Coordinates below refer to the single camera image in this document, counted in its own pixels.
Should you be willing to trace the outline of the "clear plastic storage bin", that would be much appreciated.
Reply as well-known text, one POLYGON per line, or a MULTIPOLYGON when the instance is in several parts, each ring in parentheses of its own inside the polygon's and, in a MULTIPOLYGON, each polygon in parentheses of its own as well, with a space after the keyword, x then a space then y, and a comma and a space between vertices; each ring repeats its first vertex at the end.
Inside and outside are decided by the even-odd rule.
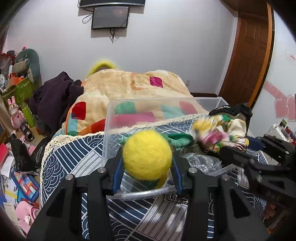
POLYGON ((148 98, 107 106, 103 164, 119 158, 113 198, 137 200, 175 193, 170 156, 195 140, 192 125, 227 103, 222 97, 148 98))

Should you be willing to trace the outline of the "wall mounted black monitor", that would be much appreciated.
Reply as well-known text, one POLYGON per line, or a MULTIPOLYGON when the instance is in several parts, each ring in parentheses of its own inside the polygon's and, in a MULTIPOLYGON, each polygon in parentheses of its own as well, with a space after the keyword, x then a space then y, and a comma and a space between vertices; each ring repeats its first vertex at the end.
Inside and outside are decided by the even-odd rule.
POLYGON ((131 6, 144 6, 145 0, 115 0, 115 1, 99 1, 99 0, 80 0, 78 7, 80 9, 93 8, 92 30, 101 29, 125 29, 127 28, 128 18, 131 6))

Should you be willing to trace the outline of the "pink rabbit figurine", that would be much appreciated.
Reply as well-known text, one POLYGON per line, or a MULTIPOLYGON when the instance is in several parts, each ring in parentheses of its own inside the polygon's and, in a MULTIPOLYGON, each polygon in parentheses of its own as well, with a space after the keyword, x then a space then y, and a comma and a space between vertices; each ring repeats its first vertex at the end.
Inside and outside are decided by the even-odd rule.
POLYGON ((12 96, 8 99, 9 113, 11 116, 11 124, 14 128, 19 129, 21 124, 25 122, 25 116, 19 106, 16 104, 15 97, 12 96))

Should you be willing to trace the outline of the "yellow sponge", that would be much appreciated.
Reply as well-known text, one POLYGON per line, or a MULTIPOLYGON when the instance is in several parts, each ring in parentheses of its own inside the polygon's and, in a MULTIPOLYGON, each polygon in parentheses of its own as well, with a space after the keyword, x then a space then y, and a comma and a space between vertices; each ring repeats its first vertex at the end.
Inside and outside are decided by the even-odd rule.
POLYGON ((157 180, 140 180, 139 183, 144 185, 145 188, 151 190, 151 189, 159 189, 161 188, 165 182, 167 181, 168 173, 163 174, 159 179, 157 180))

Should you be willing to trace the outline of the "green knitted cloth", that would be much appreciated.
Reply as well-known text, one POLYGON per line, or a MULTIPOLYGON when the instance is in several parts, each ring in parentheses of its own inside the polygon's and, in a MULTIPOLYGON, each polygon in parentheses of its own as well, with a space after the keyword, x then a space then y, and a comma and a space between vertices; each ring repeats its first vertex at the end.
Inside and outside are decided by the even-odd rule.
POLYGON ((128 150, 182 150, 190 147, 194 143, 194 139, 186 133, 166 135, 165 133, 158 133, 153 130, 145 130, 121 137, 118 143, 121 146, 127 146, 128 150))

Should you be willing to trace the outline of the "yellow felt ball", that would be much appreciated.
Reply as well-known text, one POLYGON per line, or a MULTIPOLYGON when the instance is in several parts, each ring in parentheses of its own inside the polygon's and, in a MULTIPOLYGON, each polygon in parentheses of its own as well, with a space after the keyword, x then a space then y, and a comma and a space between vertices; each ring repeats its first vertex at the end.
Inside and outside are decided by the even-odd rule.
POLYGON ((168 173, 172 163, 172 150, 122 149, 125 170, 137 180, 157 180, 168 173))

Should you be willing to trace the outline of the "dark purple clothing pile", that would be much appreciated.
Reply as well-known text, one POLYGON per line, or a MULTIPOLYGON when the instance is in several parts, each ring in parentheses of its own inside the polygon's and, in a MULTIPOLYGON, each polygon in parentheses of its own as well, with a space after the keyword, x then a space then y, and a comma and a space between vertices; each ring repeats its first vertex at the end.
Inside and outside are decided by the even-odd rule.
POLYGON ((83 92, 82 81, 74 81, 63 71, 33 91, 29 108, 38 120, 44 122, 46 132, 54 134, 66 120, 69 108, 83 92))

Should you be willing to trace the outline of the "pink plush slipper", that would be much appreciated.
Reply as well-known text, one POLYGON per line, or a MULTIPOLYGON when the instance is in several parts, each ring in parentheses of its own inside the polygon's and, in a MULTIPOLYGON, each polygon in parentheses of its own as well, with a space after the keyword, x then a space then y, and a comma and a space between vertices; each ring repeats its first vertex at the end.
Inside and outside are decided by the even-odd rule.
POLYGON ((21 227, 25 234, 28 234, 32 224, 34 223, 37 215, 39 214, 39 208, 32 206, 26 201, 21 201, 16 206, 16 216, 18 218, 18 225, 21 227))

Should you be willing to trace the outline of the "green bottle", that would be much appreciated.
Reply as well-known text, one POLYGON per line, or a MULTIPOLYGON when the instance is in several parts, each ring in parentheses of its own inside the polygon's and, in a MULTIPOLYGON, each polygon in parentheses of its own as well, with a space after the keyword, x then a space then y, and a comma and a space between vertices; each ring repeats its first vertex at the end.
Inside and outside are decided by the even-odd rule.
POLYGON ((25 102, 22 104, 22 112, 25 116, 25 119, 26 119, 29 127, 30 128, 34 127, 35 126, 34 117, 30 111, 29 106, 25 102))

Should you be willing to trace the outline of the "floral fabric scrunchie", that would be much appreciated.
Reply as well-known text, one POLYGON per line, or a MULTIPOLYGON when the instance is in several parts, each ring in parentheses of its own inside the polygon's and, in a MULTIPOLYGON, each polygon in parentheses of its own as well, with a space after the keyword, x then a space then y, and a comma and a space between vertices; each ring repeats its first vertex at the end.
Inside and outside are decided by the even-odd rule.
POLYGON ((246 151, 249 146, 246 134, 245 121, 239 118, 233 119, 225 114, 198 118, 191 128, 191 135, 195 142, 214 153, 218 153, 222 147, 246 151))

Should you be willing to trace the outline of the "brown wooden door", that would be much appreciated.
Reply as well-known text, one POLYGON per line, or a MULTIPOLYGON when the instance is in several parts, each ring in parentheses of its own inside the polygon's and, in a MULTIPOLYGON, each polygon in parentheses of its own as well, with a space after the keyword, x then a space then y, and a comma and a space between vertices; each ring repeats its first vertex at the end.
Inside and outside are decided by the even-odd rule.
POLYGON ((229 66, 219 95, 230 105, 253 107, 264 84, 274 41, 273 10, 266 1, 224 1, 238 13, 229 66))

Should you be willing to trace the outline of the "black trimmed white bag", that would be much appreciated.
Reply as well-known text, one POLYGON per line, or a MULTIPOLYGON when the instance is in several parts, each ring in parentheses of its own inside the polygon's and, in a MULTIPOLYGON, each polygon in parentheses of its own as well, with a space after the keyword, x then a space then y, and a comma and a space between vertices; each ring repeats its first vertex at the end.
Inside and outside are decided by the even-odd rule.
POLYGON ((244 105, 243 103, 236 104, 236 105, 223 105, 221 107, 218 107, 212 111, 209 112, 209 115, 217 115, 217 114, 225 114, 231 119, 240 119, 242 121, 245 121, 246 123, 246 131, 247 134, 250 120, 253 116, 253 113, 251 111, 251 108, 244 105))

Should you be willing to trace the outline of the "grey item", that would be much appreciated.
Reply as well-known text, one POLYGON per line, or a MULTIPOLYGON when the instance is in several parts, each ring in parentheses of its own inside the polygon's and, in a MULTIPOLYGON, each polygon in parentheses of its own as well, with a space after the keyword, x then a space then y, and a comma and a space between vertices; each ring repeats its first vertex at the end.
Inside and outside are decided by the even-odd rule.
POLYGON ((185 158, 191 167, 195 167, 204 174, 209 174, 222 169, 222 162, 212 156, 197 153, 185 153, 181 157, 185 158))

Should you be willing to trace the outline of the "black plastic bag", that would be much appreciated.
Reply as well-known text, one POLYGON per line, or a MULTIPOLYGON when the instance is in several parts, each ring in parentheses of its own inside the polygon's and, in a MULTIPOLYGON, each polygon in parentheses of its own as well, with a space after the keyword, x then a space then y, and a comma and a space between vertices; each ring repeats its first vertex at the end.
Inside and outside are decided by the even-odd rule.
POLYGON ((29 153, 26 145, 13 133, 10 138, 11 150, 15 159, 16 172, 37 172, 41 168, 42 158, 46 145, 48 145, 50 137, 43 138, 41 142, 29 153))

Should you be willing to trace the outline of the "green dinosaur plush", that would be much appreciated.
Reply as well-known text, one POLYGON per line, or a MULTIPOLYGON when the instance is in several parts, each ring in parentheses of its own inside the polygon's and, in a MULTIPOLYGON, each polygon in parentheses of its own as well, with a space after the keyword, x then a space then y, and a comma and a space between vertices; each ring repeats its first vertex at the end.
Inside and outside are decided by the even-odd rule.
POLYGON ((33 49, 25 49, 20 51, 16 58, 15 64, 12 67, 12 73, 17 75, 27 75, 30 82, 40 87, 42 85, 39 56, 33 49))

